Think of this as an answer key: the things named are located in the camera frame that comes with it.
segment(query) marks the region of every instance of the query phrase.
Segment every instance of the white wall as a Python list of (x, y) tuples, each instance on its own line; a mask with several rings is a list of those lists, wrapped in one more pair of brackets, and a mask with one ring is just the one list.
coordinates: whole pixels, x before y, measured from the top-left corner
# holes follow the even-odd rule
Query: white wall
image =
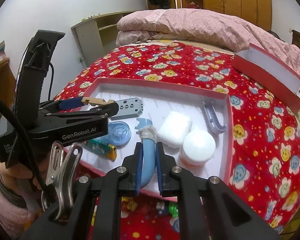
[[(0, 42), (16, 76), (22, 54), (38, 29), (66, 33), (53, 53), (55, 68), (52, 96), (82, 71), (71, 27), (91, 15), (144, 10), (146, 0), (6, 0), (0, 8)], [(50, 72), (44, 81), (41, 101), (48, 97)]]
[(300, 6), (296, 0), (272, 0), (272, 28), (285, 42), (291, 44), (289, 28), (300, 32)]

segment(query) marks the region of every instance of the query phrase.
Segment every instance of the red floral blanket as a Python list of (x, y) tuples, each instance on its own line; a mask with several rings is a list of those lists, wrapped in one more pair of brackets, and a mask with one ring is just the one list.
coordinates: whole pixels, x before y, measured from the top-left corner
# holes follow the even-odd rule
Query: red floral blanket
[[(291, 110), (235, 70), (232, 59), (181, 42), (166, 47), (123, 46), (83, 70), (55, 99), (82, 96), (96, 78), (107, 77), (170, 82), (228, 94), (234, 148), (232, 176), (225, 183), (280, 232), (300, 206), (300, 128)], [(157, 202), (146, 196), (123, 202), (121, 239), (179, 238), (178, 218), (168, 212), (160, 215), (166, 209)]]

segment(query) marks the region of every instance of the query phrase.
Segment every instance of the light blue plastic tube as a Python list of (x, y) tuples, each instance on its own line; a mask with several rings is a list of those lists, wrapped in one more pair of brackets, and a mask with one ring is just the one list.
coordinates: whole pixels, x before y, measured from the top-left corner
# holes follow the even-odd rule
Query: light blue plastic tube
[[(145, 126), (152, 125), (152, 121), (146, 118), (137, 118), (139, 125), (135, 129), (141, 129)], [(143, 139), (143, 165), (140, 188), (145, 187), (153, 178), (155, 173), (155, 152), (154, 141), (151, 139)]]

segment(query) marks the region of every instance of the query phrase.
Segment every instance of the pink clothing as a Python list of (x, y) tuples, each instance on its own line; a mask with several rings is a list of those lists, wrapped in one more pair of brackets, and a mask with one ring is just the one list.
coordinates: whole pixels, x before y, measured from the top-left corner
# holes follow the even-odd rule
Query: pink clothing
[(27, 209), (11, 204), (0, 192), (0, 224), (12, 238), (19, 238), (24, 231), (24, 225), (33, 221), (35, 214)]
[(158, 9), (129, 14), (118, 22), (117, 27), (120, 30), (117, 46), (137, 41), (135, 37), (138, 33), (141, 38), (155, 34), (149, 33), (147, 36), (146, 31), (173, 34), (234, 52), (248, 49), (249, 43), (253, 43), (282, 60), (300, 75), (300, 49), (297, 46), (285, 43), (236, 16), (199, 9)]

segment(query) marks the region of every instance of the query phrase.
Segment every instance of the white round container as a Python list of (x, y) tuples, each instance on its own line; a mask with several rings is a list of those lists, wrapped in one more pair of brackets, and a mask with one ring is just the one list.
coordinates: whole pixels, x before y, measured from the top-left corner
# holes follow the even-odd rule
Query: white round container
[(203, 166), (214, 154), (216, 142), (211, 134), (193, 130), (183, 140), (181, 161), (187, 166)]

